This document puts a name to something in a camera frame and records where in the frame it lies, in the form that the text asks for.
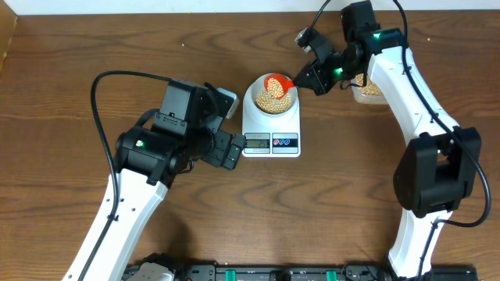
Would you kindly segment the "red plastic measuring scoop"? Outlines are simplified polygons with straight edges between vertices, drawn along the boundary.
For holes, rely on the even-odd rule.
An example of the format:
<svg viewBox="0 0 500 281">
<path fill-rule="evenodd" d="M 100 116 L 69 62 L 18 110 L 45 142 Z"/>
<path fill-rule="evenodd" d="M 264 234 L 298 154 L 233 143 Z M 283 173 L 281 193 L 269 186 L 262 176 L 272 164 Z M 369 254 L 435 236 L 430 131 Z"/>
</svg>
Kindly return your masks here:
<svg viewBox="0 0 500 281">
<path fill-rule="evenodd" d="M 266 89 L 266 81 L 269 79 L 269 78 L 276 78 L 277 80 L 280 81 L 283 89 L 284 89 L 284 96 L 288 93 L 288 90 L 290 88 L 293 88 L 294 87 L 294 84 L 293 84 L 293 81 L 288 79 L 286 76 L 282 75 L 282 74 L 278 74 L 278 73 L 273 73 L 273 74 L 270 74 L 268 75 L 265 80 L 264 80 L 264 86 L 265 86 L 265 89 Z"/>
</svg>

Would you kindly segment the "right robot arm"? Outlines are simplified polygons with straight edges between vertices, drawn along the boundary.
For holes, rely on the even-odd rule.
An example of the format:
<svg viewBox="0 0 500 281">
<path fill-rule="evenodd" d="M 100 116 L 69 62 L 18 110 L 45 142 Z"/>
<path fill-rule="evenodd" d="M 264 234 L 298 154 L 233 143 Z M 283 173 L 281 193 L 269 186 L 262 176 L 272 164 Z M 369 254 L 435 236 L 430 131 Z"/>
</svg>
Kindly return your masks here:
<svg viewBox="0 0 500 281">
<path fill-rule="evenodd" d="M 361 76 L 363 83 L 379 88 L 405 139 L 393 176 L 402 217 L 387 255 L 387 277 L 431 280 L 439 233 L 471 195 L 475 179 L 485 177 L 480 134 L 462 128 L 434 97 L 414 63 L 408 27 L 383 28 L 368 1 L 343 8 L 341 24 L 347 45 L 342 51 L 335 51 L 315 27 L 298 34 L 297 45 L 314 59 L 293 83 L 323 95 L 334 86 L 354 87 L 355 77 Z"/>
</svg>

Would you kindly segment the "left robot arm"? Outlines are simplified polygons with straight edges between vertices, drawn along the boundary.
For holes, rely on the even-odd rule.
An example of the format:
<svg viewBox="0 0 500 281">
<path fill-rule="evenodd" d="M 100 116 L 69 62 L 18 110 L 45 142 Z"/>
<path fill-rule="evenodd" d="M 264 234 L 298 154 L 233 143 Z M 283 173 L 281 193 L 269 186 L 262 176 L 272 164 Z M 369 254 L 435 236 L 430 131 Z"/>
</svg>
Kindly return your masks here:
<svg viewBox="0 0 500 281">
<path fill-rule="evenodd" d="M 238 107 L 235 93 L 171 80 L 160 108 L 146 111 L 108 151 L 105 196 L 66 280 L 119 280 L 153 212 L 176 176 L 198 160 L 235 169 L 245 137 L 221 130 Z"/>
</svg>

